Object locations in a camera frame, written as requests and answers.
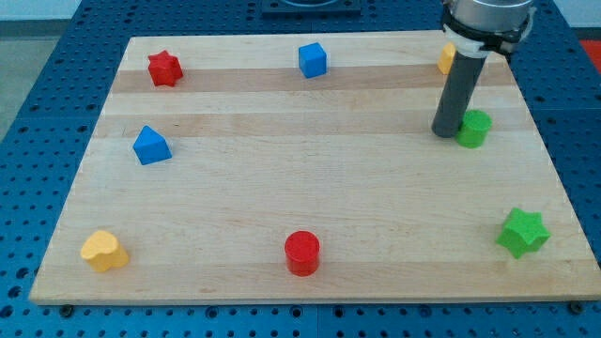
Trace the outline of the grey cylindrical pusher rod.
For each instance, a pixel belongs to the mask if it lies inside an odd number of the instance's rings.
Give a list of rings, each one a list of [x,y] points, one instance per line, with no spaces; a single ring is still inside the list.
[[[438,137],[458,134],[484,64],[484,58],[455,54],[431,125]]]

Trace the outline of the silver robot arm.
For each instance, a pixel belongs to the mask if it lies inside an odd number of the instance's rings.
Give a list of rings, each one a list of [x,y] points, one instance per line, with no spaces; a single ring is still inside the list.
[[[532,31],[532,0],[449,0],[442,3],[444,36],[455,46],[450,71],[431,130],[452,138],[459,132],[473,90],[491,53],[510,55]]]

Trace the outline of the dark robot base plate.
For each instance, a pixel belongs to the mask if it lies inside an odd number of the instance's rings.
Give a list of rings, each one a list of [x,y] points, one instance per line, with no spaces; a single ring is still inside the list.
[[[285,15],[360,14],[362,0],[262,0],[263,17]]]

